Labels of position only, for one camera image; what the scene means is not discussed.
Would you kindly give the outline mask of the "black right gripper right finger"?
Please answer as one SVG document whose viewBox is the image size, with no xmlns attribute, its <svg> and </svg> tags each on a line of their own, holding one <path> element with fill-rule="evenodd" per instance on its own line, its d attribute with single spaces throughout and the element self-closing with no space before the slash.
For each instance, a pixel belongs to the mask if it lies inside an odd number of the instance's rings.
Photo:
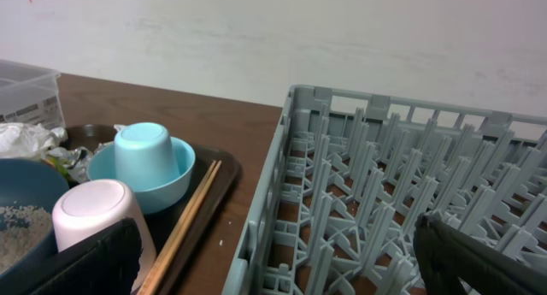
<svg viewBox="0 0 547 295">
<path fill-rule="evenodd" d="M 415 256 L 428 295 L 546 294 L 546 276 L 422 213 L 415 222 Z"/>
</svg>

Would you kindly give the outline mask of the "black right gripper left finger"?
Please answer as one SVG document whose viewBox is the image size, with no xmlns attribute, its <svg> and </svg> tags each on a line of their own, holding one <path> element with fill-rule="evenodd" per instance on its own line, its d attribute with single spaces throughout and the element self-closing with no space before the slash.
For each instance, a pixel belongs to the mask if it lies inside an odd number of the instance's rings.
<svg viewBox="0 0 547 295">
<path fill-rule="evenodd" d="M 52 257 L 9 271 L 1 295 L 129 294 L 141 254 L 138 225 L 124 218 Z"/>
</svg>

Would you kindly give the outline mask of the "pile of white rice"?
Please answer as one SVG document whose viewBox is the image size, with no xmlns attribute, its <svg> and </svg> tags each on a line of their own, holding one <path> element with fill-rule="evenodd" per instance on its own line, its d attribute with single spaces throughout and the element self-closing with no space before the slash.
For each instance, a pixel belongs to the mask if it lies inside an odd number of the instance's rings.
<svg viewBox="0 0 547 295">
<path fill-rule="evenodd" d="M 1 207 L 1 273 L 38 245 L 52 229 L 51 213 L 35 205 Z"/>
</svg>

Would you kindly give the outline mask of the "silver foil snack wrapper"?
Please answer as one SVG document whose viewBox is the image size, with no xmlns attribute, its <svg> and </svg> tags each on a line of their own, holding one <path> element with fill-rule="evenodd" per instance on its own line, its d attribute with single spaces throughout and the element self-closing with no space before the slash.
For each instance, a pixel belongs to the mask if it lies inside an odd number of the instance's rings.
<svg viewBox="0 0 547 295">
<path fill-rule="evenodd" d="M 95 150 L 84 146 L 77 147 L 75 150 L 57 147 L 43 152 L 40 158 L 58 171 L 70 186 L 76 186 L 89 180 L 86 171 L 91 164 L 91 159 L 113 143 L 113 141 L 99 143 Z"/>
</svg>

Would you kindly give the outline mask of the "dark blue plate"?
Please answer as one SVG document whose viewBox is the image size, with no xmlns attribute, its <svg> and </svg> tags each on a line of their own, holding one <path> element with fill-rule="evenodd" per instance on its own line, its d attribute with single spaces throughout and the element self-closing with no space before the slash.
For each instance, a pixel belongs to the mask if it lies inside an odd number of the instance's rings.
<svg viewBox="0 0 547 295">
<path fill-rule="evenodd" d="M 35 205 L 51 213 L 56 201 L 69 190 L 65 178 L 50 165 L 27 159 L 1 161 L 1 207 Z M 21 261 L 1 276 L 27 268 L 57 253 L 53 223 L 50 233 Z"/>
</svg>

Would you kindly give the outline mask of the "white tissue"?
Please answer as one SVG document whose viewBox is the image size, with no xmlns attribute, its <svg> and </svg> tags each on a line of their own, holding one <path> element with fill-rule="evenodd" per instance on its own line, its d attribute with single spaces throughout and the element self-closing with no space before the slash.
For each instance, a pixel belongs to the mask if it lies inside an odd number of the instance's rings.
<svg viewBox="0 0 547 295">
<path fill-rule="evenodd" d="M 1 158 L 40 157 L 43 152 L 57 148 L 68 139 L 64 127 L 47 129 L 41 124 L 2 123 Z"/>
</svg>

